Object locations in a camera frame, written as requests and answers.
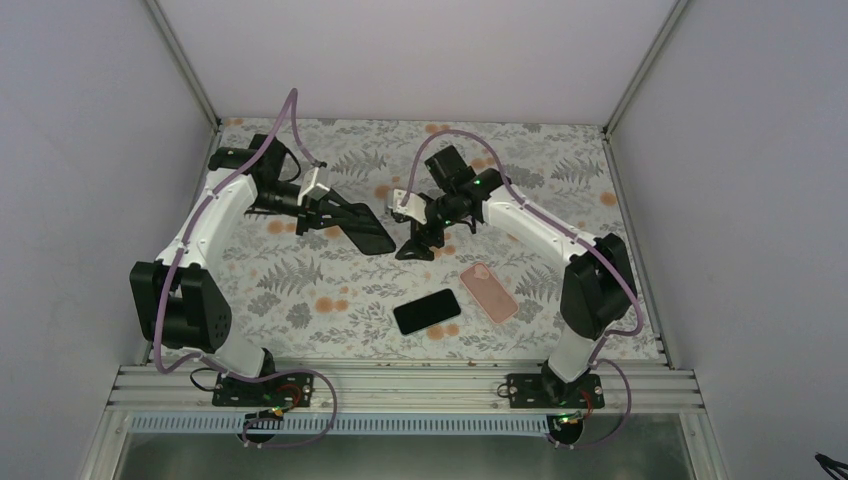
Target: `glass panel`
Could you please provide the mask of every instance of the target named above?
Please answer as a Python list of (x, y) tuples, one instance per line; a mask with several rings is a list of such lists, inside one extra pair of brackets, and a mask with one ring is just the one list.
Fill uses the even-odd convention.
[[(618, 421), (590, 418), (585, 440)], [(133, 434), (122, 463), (125, 480), (694, 478), (677, 415), (634, 415), (619, 438), (584, 451), (554, 450), (526, 437), (330, 435), (306, 448), (257, 450), (235, 435)]]

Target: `red wire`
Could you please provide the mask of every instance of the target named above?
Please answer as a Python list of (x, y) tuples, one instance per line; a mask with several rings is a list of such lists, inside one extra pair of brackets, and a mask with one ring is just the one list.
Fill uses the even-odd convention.
[(580, 395), (583, 395), (583, 398), (586, 399), (586, 416), (583, 417), (583, 420), (592, 416), (592, 411), (595, 409), (592, 407), (592, 397), (583, 390), (580, 390)]
[(280, 387), (277, 387), (277, 393), (282, 392), (284, 389), (292, 390), (294, 395), (292, 395), (292, 408), (296, 407), (298, 403), (300, 403), (300, 397), (303, 395), (303, 392), (300, 390), (300, 387), (293, 383), (287, 383)]

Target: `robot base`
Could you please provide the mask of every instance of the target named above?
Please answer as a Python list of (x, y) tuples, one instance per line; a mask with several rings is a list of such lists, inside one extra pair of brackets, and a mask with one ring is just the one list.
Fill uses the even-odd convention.
[[(276, 371), (274, 356), (267, 349), (259, 377)], [(262, 383), (247, 383), (218, 375), (212, 405), (216, 407), (309, 407), (315, 379), (309, 373), (290, 373)], [(300, 391), (297, 405), (293, 395)]]
[(509, 407), (514, 409), (554, 409), (554, 408), (588, 408), (586, 399), (580, 392), (585, 392), (592, 402), (592, 408), (603, 408), (604, 392), (601, 388), (601, 377), (586, 374), (580, 377), (580, 384), (573, 394), (562, 401), (549, 395), (543, 385), (541, 373), (511, 373), (506, 376), (509, 393)]

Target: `pink phone case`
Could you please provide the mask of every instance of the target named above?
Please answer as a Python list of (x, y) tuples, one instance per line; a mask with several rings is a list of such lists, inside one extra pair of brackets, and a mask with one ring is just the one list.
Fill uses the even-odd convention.
[(518, 311), (518, 303), (512, 298), (512, 294), (485, 264), (471, 265), (468, 270), (459, 274), (459, 280), (492, 322), (501, 324)]

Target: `wire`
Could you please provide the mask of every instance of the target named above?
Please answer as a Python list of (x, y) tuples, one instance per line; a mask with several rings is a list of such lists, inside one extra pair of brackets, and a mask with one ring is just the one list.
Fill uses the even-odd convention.
[(300, 387), (293, 383), (287, 383), (277, 388), (277, 393), (280, 393), (283, 390), (292, 390), (295, 392), (295, 395), (292, 395), (292, 408), (296, 407), (297, 404), (300, 403), (300, 397), (303, 395), (303, 392), (300, 390)]
[(550, 225), (552, 228), (559, 231), (566, 237), (570, 238), (573, 242), (577, 243), (578, 245), (589, 251), (589, 253), (591, 253), (595, 258), (597, 258), (601, 265), (603, 265), (604, 268), (609, 271), (615, 281), (619, 284), (619, 286), (621, 286), (621, 289), (624, 291), (625, 295), (627, 295), (628, 300), (630, 300), (630, 303), (633, 305), (633, 308), (636, 311), (636, 327), (630, 331), (613, 329), (604, 332), (604, 335), (601, 337), (600, 341), (595, 346), (595, 349), (592, 351), (592, 354), (589, 356), (589, 366), (591, 367), (592, 365), (596, 364), (598, 353), (600, 353), (601, 349), (604, 347), (604, 344), (606, 344), (607, 342), (607, 338), (609, 338), (611, 335), (621, 335), (623, 337), (634, 337), (636, 335), (639, 335), (639, 333), (642, 332), (642, 327), (645, 325), (645, 318), (644, 314), (642, 313), (642, 307), (639, 305), (639, 300), (636, 298), (636, 294), (624, 280), (624, 277), (621, 276), (621, 273), (619, 273), (618, 270), (612, 265), (612, 263), (610, 263), (610, 261), (607, 260), (606, 257), (601, 254), (601, 252), (599, 252), (594, 246), (592, 246), (592, 244), (590, 244), (586, 240), (583, 240), (576, 233), (562, 226), (559, 221), (545, 215), (541, 210), (534, 207), (532, 202), (527, 202), (526, 198), (519, 195), (518, 192), (512, 188), (512, 184), (510, 184), (509, 178), (506, 176), (506, 168), (504, 167), (503, 162), (501, 162), (500, 157), (498, 157), (497, 152), (495, 152), (495, 149), (492, 148), (492, 146), (489, 145), (488, 142), (483, 140), (483, 138), (479, 135), (476, 135), (471, 132), (466, 132), (464, 130), (448, 129), (436, 132), (427, 137), (427, 139), (424, 140), (421, 146), (418, 147), (418, 151), (415, 153), (415, 159), (412, 161), (412, 171), (410, 171), (409, 173), (409, 182), (406, 185), (406, 195), (403, 196), (403, 199), (401, 200), (401, 205), (405, 206), (406, 202), (409, 201), (410, 195), (412, 194), (412, 187), (415, 184), (415, 171), (418, 167), (418, 162), (421, 161), (421, 155), (424, 153), (424, 149), (427, 148), (430, 142), (432, 142), (438, 137), (441, 137), (442, 135), (457, 135), (460, 137), (470, 138), (471, 140), (474, 140), (475, 142), (482, 145), (486, 150), (488, 150), (489, 154), (491, 154), (492, 158), (495, 160), (495, 163), (498, 166), (498, 172), (501, 175), (501, 180), (503, 181), (504, 187), (506, 187), (507, 192), (509, 192), (510, 196), (512, 196), (512, 198), (518, 203), (518, 205), (525, 208), (528, 212), (535, 215), (536, 218)]
[(495, 395), (497, 395), (501, 398), (509, 398), (509, 390), (506, 391), (506, 395), (501, 395), (501, 389), (506, 387), (506, 386), (507, 386), (506, 383), (502, 383), (502, 384), (498, 385), (498, 388), (495, 390)]
[(194, 379), (194, 374), (200, 373), (200, 372), (217, 372), (217, 370), (215, 370), (214, 368), (209, 368), (209, 367), (200, 367), (200, 368), (192, 370), (191, 373), (188, 374), (188, 379), (191, 380), (191, 384), (194, 385), (195, 388), (197, 388), (198, 390), (201, 390), (203, 392), (214, 392), (215, 391), (214, 387), (213, 388), (204, 387), (203, 385), (197, 383), (197, 380)]
[(468, 222), (468, 221), (465, 221), (465, 220), (457, 220), (456, 222), (453, 222), (453, 223), (455, 223), (455, 224), (460, 223), (462, 225), (465, 225), (466, 227), (468, 227), (471, 230), (471, 233), (476, 233), (477, 227), (475, 227), (474, 224), (472, 224), (471, 222)]
[[(608, 360), (606, 358), (598, 359), (598, 364), (608, 363), (612, 368), (614, 368), (618, 374), (621, 376), (621, 380), (624, 382), (624, 391), (627, 392), (627, 408), (624, 410), (624, 415), (621, 416), (621, 422), (619, 422), (618, 426), (615, 427), (615, 430), (612, 431), (606, 437), (592, 443), (586, 443), (583, 445), (566, 445), (564, 448), (569, 450), (584, 450), (586, 448), (599, 447), (607, 442), (612, 441), (615, 437), (621, 434), (621, 431), (624, 429), (624, 426), (627, 425), (627, 421), (630, 420), (630, 411), (633, 408), (633, 392), (630, 390), (630, 381), (627, 380), (627, 375), (624, 374), (624, 371), (621, 367), (618, 366), (612, 360)], [(551, 436), (550, 433), (546, 434), (548, 441), (554, 444), (554, 448), (560, 448), (562, 446), (554, 437)]]
[(289, 155), (292, 157), (292, 161), (294, 161), (294, 164), (297, 167), (297, 173), (295, 173), (294, 176), (288, 180), (282, 180), (283, 183), (291, 183), (297, 180), (298, 178), (300, 178), (300, 174), (302, 173), (302, 170), (300, 169), (300, 162), (297, 160), (297, 157), (295, 157), (294, 153), (292, 153), (291, 151), (289, 151)]
[(583, 417), (583, 420), (592, 416), (592, 412), (595, 411), (595, 408), (592, 406), (592, 396), (586, 393), (583, 390), (580, 390), (580, 395), (583, 396), (583, 399), (586, 400), (586, 416)]
[[(156, 370), (158, 370), (159, 373), (162, 373), (162, 374), (165, 374), (165, 375), (172, 373), (174, 370), (179, 368), (180, 365), (184, 364), (185, 362), (187, 362), (189, 360), (197, 359), (200, 362), (202, 362), (203, 364), (205, 364), (206, 366), (208, 366), (209, 368), (212, 368), (219, 373), (222, 373), (224, 375), (229, 376), (230, 378), (234, 378), (236, 380), (239, 380), (239, 381), (245, 382), (245, 383), (267, 382), (268, 380), (273, 380), (273, 379), (281, 377), (283, 375), (291, 375), (292, 373), (308, 373), (308, 374), (314, 375), (314, 376), (320, 378), (322, 381), (324, 381), (324, 383), (327, 384), (327, 387), (330, 390), (330, 394), (333, 397), (333, 412), (332, 412), (332, 415), (330, 416), (330, 421), (327, 423), (327, 426), (321, 432), (319, 432), (317, 435), (315, 435), (314, 437), (312, 437), (308, 440), (304, 440), (302, 442), (288, 444), (288, 446), (290, 446), (290, 447), (309, 445), (313, 442), (316, 442), (316, 441), (320, 440), (322, 437), (324, 437), (324, 435), (326, 435), (327, 432), (329, 432), (331, 428), (333, 428), (333, 423), (335, 422), (336, 416), (338, 415), (339, 402), (338, 402), (338, 395), (336, 394), (336, 389), (333, 387), (333, 384), (330, 382), (330, 380), (326, 376), (324, 376), (323, 374), (321, 374), (319, 372), (316, 372), (315, 370), (311, 370), (311, 369), (308, 369), (308, 368), (295, 368), (295, 369), (291, 369), (291, 370), (279, 371), (279, 372), (273, 373), (271, 375), (266, 375), (264, 377), (258, 377), (258, 378), (246, 377), (244, 375), (229, 371), (223, 365), (220, 365), (217, 362), (215, 362), (214, 360), (207, 358), (206, 356), (204, 356), (200, 352), (195, 352), (195, 353), (190, 353), (190, 354), (184, 355), (181, 358), (177, 359), (173, 364), (166, 367), (165, 364), (162, 362), (162, 330), (165, 327), (165, 309), (168, 305), (168, 295), (169, 295), (169, 292), (171, 290), (171, 286), (174, 283), (174, 276), (176, 275), (177, 268), (179, 267), (180, 261), (183, 258), (183, 254), (190, 247), (189, 239), (191, 238), (191, 234), (194, 231), (194, 228), (197, 225), (197, 222), (200, 220), (200, 217), (203, 215), (203, 212), (206, 210), (206, 208), (209, 206), (209, 204), (212, 203), (212, 200), (224, 188), (226, 188), (227, 185), (229, 185), (234, 179), (236, 179), (239, 175), (244, 173), (247, 169), (252, 167), (257, 161), (259, 161), (260, 158), (262, 158), (262, 155), (264, 155), (265, 151), (268, 150), (268, 146), (271, 145), (271, 141), (274, 138), (276, 138), (277, 132), (280, 130), (280, 127), (282, 126), (283, 122), (286, 120), (286, 114), (289, 112), (290, 107), (291, 107), (291, 113), (292, 113), (292, 115), (291, 115), (292, 134), (295, 137), (295, 142), (297, 143), (297, 146), (300, 149), (300, 151), (304, 154), (304, 156), (307, 159), (310, 160), (310, 162), (312, 162), (313, 164), (318, 163), (317, 160), (315, 160), (315, 158), (312, 156), (312, 154), (310, 154), (306, 150), (306, 147), (303, 146), (303, 143), (300, 141), (300, 136), (297, 133), (297, 123), (296, 123), (296, 120), (295, 120), (296, 104), (297, 104), (297, 89), (293, 88), (289, 92), (289, 95), (286, 97), (286, 101), (283, 103), (283, 107), (280, 109), (280, 114), (277, 115), (277, 119), (274, 121), (274, 125), (271, 127), (271, 130), (268, 132), (268, 136), (265, 138), (265, 141), (262, 142), (262, 145), (259, 146), (259, 149), (256, 150), (256, 152), (253, 154), (253, 156), (250, 157), (250, 159), (247, 162), (245, 162), (244, 165), (242, 165), (241, 167), (236, 169), (233, 173), (231, 173), (226, 178), (221, 180), (221, 182), (218, 185), (216, 185), (214, 188), (212, 188), (210, 195), (208, 195), (206, 198), (204, 198), (200, 202), (200, 204), (198, 204), (198, 206), (195, 209), (192, 216), (189, 217), (189, 221), (186, 224), (185, 231), (183, 232), (183, 235), (180, 238), (180, 242), (182, 243), (182, 246), (177, 248), (176, 252), (174, 253), (174, 258), (171, 261), (171, 265), (168, 267), (168, 272), (165, 274), (165, 282), (162, 285), (162, 293), (159, 295), (159, 306), (158, 306), (158, 309), (156, 311), (156, 324), (155, 324), (155, 328), (154, 328), (154, 332), (153, 332), (153, 363), (156, 365)], [(274, 447), (274, 448), (285, 448), (285, 446)]]

